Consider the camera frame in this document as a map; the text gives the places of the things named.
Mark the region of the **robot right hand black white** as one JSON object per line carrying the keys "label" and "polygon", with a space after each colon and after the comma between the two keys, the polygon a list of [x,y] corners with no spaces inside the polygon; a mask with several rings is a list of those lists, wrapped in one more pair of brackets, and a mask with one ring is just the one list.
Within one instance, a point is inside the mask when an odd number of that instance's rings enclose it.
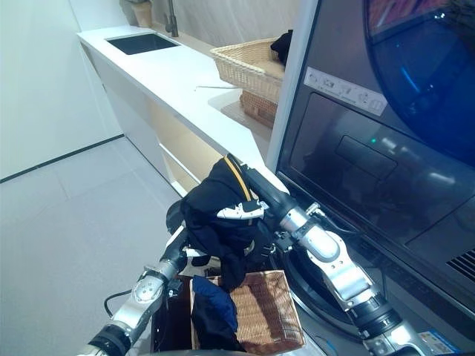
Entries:
{"label": "robot right hand black white", "polygon": [[223,208],[218,211],[217,218],[223,220],[263,219],[265,213],[269,212],[274,217],[282,219],[297,206],[297,202],[288,191],[274,185],[274,182],[278,181],[276,176],[272,176],[274,180],[268,180],[259,170],[248,165],[243,165],[242,170],[249,187],[258,198]]}

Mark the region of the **robot left hand black white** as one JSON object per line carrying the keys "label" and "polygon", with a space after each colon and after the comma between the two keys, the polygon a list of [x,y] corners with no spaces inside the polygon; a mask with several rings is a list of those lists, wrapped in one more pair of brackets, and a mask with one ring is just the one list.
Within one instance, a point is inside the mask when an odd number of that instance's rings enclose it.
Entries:
{"label": "robot left hand black white", "polygon": [[193,266],[205,266],[211,260],[209,254],[191,245],[188,229],[180,225],[166,243],[166,249],[160,261],[170,263],[178,271],[182,271],[189,258]]}

